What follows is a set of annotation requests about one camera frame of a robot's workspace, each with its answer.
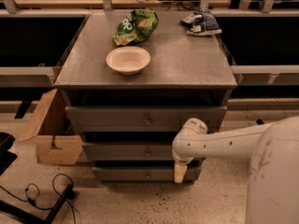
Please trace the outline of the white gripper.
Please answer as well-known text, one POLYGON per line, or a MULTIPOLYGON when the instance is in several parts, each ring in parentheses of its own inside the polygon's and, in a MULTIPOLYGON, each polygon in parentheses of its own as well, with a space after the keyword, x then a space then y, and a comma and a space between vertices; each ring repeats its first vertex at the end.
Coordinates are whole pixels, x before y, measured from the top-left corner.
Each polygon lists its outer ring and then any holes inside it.
POLYGON ((183 181, 183 178, 187 172, 187 165, 193 159, 194 156, 190 154, 190 151, 187 149, 172 149, 172 157, 175 162, 178 162, 174 165, 174 181, 177 184, 180 184, 183 181))

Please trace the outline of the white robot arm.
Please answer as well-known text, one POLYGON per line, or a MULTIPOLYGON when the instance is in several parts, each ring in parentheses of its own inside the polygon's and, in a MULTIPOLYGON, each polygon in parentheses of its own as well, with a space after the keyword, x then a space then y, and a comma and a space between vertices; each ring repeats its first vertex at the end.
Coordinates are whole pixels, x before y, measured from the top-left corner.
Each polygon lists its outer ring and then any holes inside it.
POLYGON ((172 143, 174 178, 195 158, 250 162, 246 224, 299 224, 299 118, 209 133, 188 119, 172 143))

